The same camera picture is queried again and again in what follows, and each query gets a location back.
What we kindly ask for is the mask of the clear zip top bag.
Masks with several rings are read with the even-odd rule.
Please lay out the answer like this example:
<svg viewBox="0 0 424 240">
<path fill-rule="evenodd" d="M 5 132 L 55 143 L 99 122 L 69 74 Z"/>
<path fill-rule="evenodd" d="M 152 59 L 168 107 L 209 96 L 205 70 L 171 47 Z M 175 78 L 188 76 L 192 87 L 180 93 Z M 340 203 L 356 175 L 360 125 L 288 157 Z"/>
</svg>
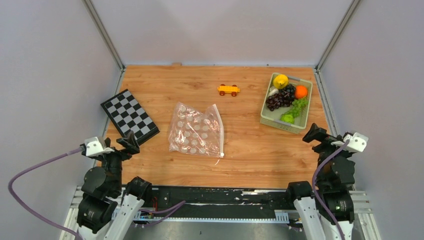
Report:
<svg viewBox="0 0 424 240">
<path fill-rule="evenodd" d="M 225 131 L 216 104 L 204 112 L 177 103 L 168 130 L 170 152 L 223 158 Z"/>
</svg>

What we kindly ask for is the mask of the dark purple fake grapes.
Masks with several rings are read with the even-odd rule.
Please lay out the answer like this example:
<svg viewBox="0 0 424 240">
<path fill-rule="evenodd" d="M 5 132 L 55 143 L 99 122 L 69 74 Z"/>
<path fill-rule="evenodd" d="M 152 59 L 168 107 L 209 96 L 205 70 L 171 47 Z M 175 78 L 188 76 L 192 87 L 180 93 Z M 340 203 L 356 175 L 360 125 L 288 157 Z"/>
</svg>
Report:
<svg viewBox="0 0 424 240">
<path fill-rule="evenodd" d="M 288 84 L 283 89 L 279 89 L 279 93 L 265 98 L 265 106 L 274 111 L 279 108 L 290 107 L 295 100 L 295 86 Z"/>
</svg>

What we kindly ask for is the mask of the fake green lime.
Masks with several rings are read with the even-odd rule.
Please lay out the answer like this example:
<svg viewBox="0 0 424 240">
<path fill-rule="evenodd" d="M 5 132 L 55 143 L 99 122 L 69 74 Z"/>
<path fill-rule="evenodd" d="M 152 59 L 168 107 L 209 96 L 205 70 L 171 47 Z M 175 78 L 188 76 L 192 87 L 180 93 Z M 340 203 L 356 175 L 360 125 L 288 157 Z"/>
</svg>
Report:
<svg viewBox="0 0 424 240">
<path fill-rule="evenodd" d="M 294 124 L 295 118 L 293 117 L 292 114 L 282 114 L 280 117 L 280 121 L 289 123 L 289 124 Z"/>
</svg>

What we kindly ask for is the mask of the white fake garlic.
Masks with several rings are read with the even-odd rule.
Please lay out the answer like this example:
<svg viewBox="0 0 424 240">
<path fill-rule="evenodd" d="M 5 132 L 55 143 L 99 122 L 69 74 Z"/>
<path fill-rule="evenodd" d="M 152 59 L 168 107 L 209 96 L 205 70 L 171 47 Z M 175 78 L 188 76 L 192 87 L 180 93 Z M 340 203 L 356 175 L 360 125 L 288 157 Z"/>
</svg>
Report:
<svg viewBox="0 0 424 240">
<path fill-rule="evenodd" d="M 277 88 L 276 88 L 276 87 L 274 87 L 274 86 L 271 86 L 271 87 L 269 88 L 269 91 L 268 91 L 267 96 L 268 96 L 268 97 L 270 97 L 270 96 L 273 96 L 273 95 L 278 94 L 278 93 L 279 93 L 279 89 L 277 89 Z"/>
</svg>

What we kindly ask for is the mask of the green fake grapes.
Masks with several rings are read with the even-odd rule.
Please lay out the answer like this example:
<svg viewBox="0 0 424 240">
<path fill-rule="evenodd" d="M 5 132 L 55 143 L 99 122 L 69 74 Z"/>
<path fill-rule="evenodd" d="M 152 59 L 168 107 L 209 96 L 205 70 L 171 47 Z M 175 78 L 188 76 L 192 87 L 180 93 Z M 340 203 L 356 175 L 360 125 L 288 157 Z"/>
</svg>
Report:
<svg viewBox="0 0 424 240">
<path fill-rule="evenodd" d="M 297 118 L 301 115 L 304 108 L 308 105 L 308 102 L 309 102 L 308 97 L 295 99 L 292 102 L 291 109 L 287 111 L 286 113 L 288 115 L 291 115 L 293 118 Z"/>
</svg>

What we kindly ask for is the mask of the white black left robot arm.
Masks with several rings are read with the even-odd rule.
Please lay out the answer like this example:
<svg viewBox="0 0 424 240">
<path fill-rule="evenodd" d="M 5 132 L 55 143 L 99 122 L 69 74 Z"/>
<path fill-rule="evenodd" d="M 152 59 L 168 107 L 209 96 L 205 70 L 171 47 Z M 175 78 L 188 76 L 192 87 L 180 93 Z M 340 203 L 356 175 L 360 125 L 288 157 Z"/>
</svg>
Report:
<svg viewBox="0 0 424 240">
<path fill-rule="evenodd" d="M 83 240 L 122 240 L 136 213 L 153 201 L 152 184 L 139 176 L 122 185 L 123 162 L 140 152 L 131 130 L 117 139 L 91 137 L 81 144 L 82 155 L 97 160 L 100 166 L 89 169 L 81 187 L 78 205 L 78 233 Z"/>
</svg>

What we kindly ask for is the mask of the fake yellow lemon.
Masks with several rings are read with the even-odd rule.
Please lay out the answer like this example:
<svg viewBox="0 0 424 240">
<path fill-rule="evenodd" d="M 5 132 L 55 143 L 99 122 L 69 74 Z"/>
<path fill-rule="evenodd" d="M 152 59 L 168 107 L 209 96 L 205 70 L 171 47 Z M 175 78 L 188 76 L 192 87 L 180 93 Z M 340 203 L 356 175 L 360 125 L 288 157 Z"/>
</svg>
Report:
<svg viewBox="0 0 424 240">
<path fill-rule="evenodd" d="M 289 78 L 284 74 L 278 74 L 273 78 L 272 84 L 278 90 L 283 89 L 289 84 Z"/>
</svg>

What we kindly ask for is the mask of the fake orange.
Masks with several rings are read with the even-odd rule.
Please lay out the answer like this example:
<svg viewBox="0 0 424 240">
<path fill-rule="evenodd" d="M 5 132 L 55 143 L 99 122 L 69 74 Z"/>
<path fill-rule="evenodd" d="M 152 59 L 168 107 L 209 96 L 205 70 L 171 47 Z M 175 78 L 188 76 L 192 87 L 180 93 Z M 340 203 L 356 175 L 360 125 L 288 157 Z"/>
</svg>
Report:
<svg viewBox="0 0 424 240">
<path fill-rule="evenodd" d="M 295 87 L 295 92 L 294 92 L 294 96 L 296 99 L 302 99 L 305 98 L 309 95 L 309 90 L 306 86 L 304 85 L 297 85 Z"/>
</svg>

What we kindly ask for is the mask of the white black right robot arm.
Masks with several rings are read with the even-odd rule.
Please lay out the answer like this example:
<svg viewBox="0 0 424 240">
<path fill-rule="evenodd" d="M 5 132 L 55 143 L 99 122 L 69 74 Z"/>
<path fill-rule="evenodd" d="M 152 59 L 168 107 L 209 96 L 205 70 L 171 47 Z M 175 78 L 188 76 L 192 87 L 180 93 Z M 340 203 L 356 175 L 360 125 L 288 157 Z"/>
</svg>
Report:
<svg viewBox="0 0 424 240">
<path fill-rule="evenodd" d="M 318 141 L 312 147 L 318 154 L 317 168 L 312 182 L 290 182 L 285 195 L 286 204 L 296 209 L 308 240 L 350 240 L 355 220 L 354 202 L 350 188 L 355 182 L 353 153 L 348 143 L 327 133 L 326 129 L 313 123 L 302 140 Z"/>
</svg>

